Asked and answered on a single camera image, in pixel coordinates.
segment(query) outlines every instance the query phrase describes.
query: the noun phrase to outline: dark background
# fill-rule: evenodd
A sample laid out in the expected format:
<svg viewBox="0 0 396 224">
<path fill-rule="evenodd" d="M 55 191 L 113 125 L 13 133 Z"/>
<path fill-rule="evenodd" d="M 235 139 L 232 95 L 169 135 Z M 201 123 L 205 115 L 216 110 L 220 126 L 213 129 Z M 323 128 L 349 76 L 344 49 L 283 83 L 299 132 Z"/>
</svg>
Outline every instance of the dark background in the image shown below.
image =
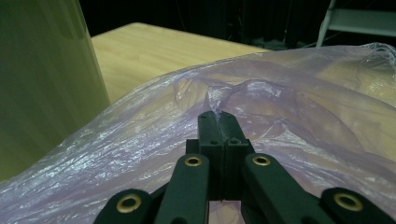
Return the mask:
<svg viewBox="0 0 396 224">
<path fill-rule="evenodd" d="M 91 36 L 131 22 L 167 27 L 250 44 L 263 37 L 315 42 L 330 0 L 79 0 Z M 338 7 L 396 11 L 396 0 L 338 0 Z M 324 45 L 362 45 L 396 38 L 329 31 Z"/>
</svg>

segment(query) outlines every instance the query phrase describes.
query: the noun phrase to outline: wrinkled plastic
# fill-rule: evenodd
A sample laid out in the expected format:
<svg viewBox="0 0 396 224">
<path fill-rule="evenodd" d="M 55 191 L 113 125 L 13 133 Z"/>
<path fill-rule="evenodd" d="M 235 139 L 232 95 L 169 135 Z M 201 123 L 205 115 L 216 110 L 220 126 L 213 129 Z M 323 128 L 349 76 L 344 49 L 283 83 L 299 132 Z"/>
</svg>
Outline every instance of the wrinkled plastic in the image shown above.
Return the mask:
<svg viewBox="0 0 396 224">
<path fill-rule="evenodd" d="M 285 50 L 158 77 L 2 183 L 0 220 L 92 223 L 115 193 L 154 191 L 207 110 L 234 114 L 305 190 L 352 189 L 396 218 L 395 55 L 381 44 Z M 210 205 L 210 223 L 243 223 L 239 203 Z"/>
</svg>

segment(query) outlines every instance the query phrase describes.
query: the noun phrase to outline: plastic bag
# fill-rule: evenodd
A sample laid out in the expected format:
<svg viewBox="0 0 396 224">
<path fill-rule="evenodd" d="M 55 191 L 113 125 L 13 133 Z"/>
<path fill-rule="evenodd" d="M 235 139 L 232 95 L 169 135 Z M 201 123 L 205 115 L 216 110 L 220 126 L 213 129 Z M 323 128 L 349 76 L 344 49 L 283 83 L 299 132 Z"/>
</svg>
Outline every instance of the plastic bag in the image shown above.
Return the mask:
<svg viewBox="0 0 396 224">
<path fill-rule="evenodd" d="M 395 49 L 327 47 L 251 54 L 151 80 L 0 185 L 2 223 L 93 223 L 124 189 L 167 181 L 197 116 L 234 114 L 257 152 L 317 196 L 344 187 L 396 218 Z M 236 202 L 210 223 L 244 223 Z"/>
</svg>

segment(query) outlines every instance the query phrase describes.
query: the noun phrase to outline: clear plastic wrap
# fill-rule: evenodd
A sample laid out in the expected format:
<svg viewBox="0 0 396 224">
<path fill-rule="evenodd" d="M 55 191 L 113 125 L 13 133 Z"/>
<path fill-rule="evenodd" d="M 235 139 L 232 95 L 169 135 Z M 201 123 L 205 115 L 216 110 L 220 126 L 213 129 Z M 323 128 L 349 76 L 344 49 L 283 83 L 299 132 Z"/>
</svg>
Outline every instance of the clear plastic wrap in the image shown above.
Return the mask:
<svg viewBox="0 0 396 224">
<path fill-rule="evenodd" d="M 305 190 L 352 189 L 396 218 L 395 55 L 380 44 L 285 50 L 158 77 L 3 182 L 0 221 L 93 223 L 115 193 L 154 191 L 207 110 L 234 114 Z M 239 203 L 210 205 L 210 223 L 244 223 Z"/>
</svg>

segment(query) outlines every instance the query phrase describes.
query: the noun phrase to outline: wooden table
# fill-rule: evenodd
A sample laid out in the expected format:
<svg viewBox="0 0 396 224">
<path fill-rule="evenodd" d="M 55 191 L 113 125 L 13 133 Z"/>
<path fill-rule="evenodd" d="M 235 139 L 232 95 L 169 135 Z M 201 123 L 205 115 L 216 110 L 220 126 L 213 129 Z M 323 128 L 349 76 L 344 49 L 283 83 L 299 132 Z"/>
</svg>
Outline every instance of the wooden table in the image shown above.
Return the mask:
<svg viewBox="0 0 396 224">
<path fill-rule="evenodd" d="M 267 51 L 143 23 L 97 35 L 92 43 L 111 103 L 154 77 L 201 63 Z"/>
</svg>

